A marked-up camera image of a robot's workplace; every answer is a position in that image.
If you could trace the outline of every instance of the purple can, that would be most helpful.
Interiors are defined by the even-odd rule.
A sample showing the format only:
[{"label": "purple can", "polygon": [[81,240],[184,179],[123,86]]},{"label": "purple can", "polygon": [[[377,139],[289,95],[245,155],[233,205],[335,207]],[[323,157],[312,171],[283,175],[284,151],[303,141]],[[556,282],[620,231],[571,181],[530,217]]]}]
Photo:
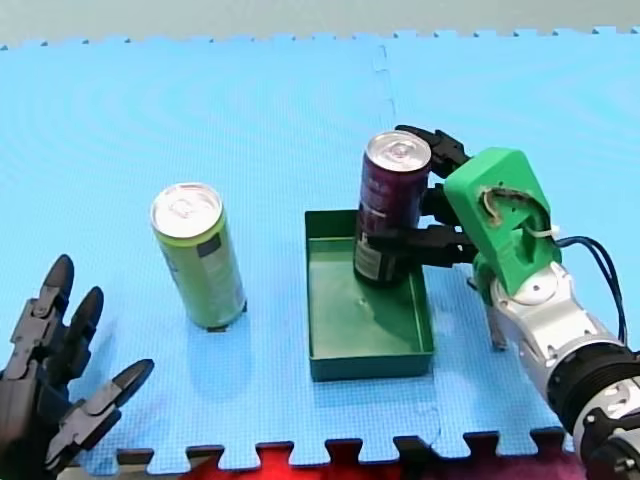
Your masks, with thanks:
[{"label": "purple can", "polygon": [[362,162],[354,252],[354,270],[361,279],[383,286],[404,278],[406,269],[399,259],[372,249],[367,236],[418,226],[430,159],[429,145],[409,132],[382,133],[369,141]]}]

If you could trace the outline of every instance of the robotic hand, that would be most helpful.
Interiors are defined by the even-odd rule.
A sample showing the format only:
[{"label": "robotic hand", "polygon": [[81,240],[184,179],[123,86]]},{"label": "robotic hand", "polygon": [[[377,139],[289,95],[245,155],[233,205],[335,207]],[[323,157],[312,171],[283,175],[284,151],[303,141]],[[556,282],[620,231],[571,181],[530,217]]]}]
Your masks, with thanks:
[{"label": "robotic hand", "polygon": [[27,301],[0,371],[0,478],[53,480],[81,450],[93,448],[120,419],[124,405],[153,370],[140,360],[107,382],[89,400],[69,401],[68,384],[91,356],[89,343],[102,313],[94,287],[69,326],[62,318],[73,284],[73,263],[61,256],[39,298]]},{"label": "robotic hand", "polygon": [[[444,132],[400,125],[431,146],[423,215],[445,225],[369,237],[388,254],[425,265],[473,263],[472,286],[488,311],[494,345],[509,339],[567,432],[590,480],[640,480],[640,358],[626,346],[617,274],[598,242],[555,240],[549,204],[524,154],[489,148],[473,158]],[[462,227],[463,231],[454,228]],[[618,307],[616,337],[575,298],[560,249],[586,246]]]}]

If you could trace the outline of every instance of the red fabric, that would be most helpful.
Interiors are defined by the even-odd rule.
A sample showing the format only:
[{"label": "red fabric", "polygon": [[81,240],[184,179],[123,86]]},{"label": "red fabric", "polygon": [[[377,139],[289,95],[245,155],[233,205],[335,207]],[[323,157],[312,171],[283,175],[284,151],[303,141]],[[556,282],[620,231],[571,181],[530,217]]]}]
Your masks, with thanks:
[{"label": "red fabric", "polygon": [[[358,465],[357,451],[332,455],[331,464],[317,468],[292,468],[288,465],[291,449],[269,447],[259,451],[262,467],[250,472],[223,472],[218,459],[211,459],[182,480],[402,480],[399,463]],[[497,458],[491,454],[474,455],[462,461],[437,460],[429,464],[422,480],[584,480],[578,461],[560,452],[535,457]]]}]

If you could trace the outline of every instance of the plastic tray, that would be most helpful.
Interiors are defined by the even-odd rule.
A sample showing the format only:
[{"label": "plastic tray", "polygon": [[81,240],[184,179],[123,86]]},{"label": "plastic tray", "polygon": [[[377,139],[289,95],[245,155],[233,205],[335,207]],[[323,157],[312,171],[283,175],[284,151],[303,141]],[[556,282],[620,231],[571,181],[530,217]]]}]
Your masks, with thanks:
[{"label": "plastic tray", "polygon": [[422,375],[433,354],[422,267],[391,289],[358,281],[356,214],[305,214],[311,375],[315,381]]}]

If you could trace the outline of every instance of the can lid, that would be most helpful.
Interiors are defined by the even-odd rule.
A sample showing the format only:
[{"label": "can lid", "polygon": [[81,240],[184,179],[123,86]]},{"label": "can lid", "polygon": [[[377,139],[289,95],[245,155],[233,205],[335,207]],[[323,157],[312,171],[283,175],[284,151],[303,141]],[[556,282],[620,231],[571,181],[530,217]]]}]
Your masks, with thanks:
[{"label": "can lid", "polygon": [[373,137],[367,145],[371,161],[392,172],[414,172],[431,160],[429,144],[416,135],[393,131]]},{"label": "can lid", "polygon": [[151,223],[173,238],[193,238],[212,228],[222,216],[222,200],[202,183],[178,183],[166,188],[151,206]]}]

